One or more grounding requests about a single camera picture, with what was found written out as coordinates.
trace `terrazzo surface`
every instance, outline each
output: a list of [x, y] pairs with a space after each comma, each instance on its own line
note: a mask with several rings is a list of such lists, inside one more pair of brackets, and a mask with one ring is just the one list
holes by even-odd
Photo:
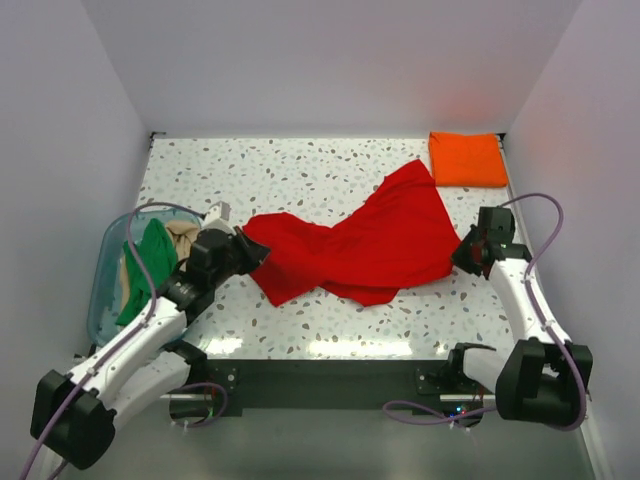
[[[426, 141], [156, 139], [139, 204], [170, 201], [205, 211], [223, 200], [232, 225], [280, 211], [333, 225], [385, 175], [416, 158], [430, 168]], [[438, 190], [461, 238], [480, 206], [509, 198], [506, 189]], [[442, 359], [457, 342], [491, 345], [505, 355], [513, 345], [491, 285], [455, 269], [368, 308], [321, 288], [275, 308], [250, 277], [234, 277], [185, 339], [210, 357], [238, 359]]]

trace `laundry basket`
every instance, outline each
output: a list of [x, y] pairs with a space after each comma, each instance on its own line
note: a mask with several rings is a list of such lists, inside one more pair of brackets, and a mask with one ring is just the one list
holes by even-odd
[[[114, 221], [104, 234], [98, 266], [93, 280], [91, 303], [87, 316], [89, 338], [98, 346], [104, 346], [118, 333], [116, 320], [120, 314], [122, 303], [122, 287], [120, 286], [120, 259], [123, 255], [122, 244], [126, 239], [126, 228], [129, 215], [123, 215]], [[182, 210], [148, 210], [136, 214], [131, 223], [133, 241], [142, 240], [145, 228], [151, 219], [157, 218], [163, 224], [170, 220], [186, 220], [200, 225], [200, 219]]]

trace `green cloth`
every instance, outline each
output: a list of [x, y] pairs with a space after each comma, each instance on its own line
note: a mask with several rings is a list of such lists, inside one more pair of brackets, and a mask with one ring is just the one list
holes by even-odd
[[[140, 258], [147, 270], [151, 274], [153, 283], [158, 288], [162, 285], [178, 263], [178, 255], [171, 243], [171, 238], [164, 228], [164, 225], [157, 218], [151, 219], [149, 225], [144, 230], [142, 241], [136, 245]], [[129, 301], [120, 312], [116, 325], [129, 325], [131, 321], [142, 311], [147, 302], [151, 299], [151, 290], [142, 270], [136, 263], [129, 244], [124, 242], [122, 247], [129, 274], [129, 286], [131, 293]]]

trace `clothes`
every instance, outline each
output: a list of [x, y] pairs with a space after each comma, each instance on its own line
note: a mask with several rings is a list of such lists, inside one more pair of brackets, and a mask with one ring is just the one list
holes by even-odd
[[[176, 250], [160, 220], [151, 219], [137, 247], [145, 267], [151, 274], [154, 285], [159, 287], [169, 277], [176, 263], [178, 263]], [[116, 320], [116, 325], [125, 326], [142, 311], [151, 298], [151, 291], [140, 267], [131, 254], [127, 242], [124, 242], [122, 248], [124, 249], [125, 264], [129, 278], [130, 295], [127, 304]]]
[[509, 183], [493, 134], [431, 133], [429, 155], [438, 186], [505, 187]]
[[449, 275], [460, 244], [420, 160], [332, 228], [276, 213], [251, 218], [244, 232], [271, 248], [251, 276], [275, 306], [317, 286], [364, 306], [387, 303], [400, 288]]
[[[164, 225], [164, 228], [171, 239], [171, 244], [176, 250], [178, 261], [187, 258], [191, 253], [191, 245], [193, 245], [193, 242], [195, 242], [200, 233], [200, 225], [187, 222], [186, 220], [170, 220]], [[185, 270], [185, 268], [186, 264], [180, 267], [181, 270]], [[129, 271], [124, 255], [120, 259], [120, 287], [122, 288], [120, 311], [122, 311], [129, 301], [130, 295]]]

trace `red cloth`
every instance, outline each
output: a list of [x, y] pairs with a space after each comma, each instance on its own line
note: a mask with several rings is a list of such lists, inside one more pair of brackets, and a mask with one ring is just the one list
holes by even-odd
[[273, 213], [251, 218], [244, 232], [271, 248], [251, 276], [275, 306], [317, 286], [364, 306], [387, 303], [400, 288], [449, 275], [460, 244], [420, 160], [332, 228]]

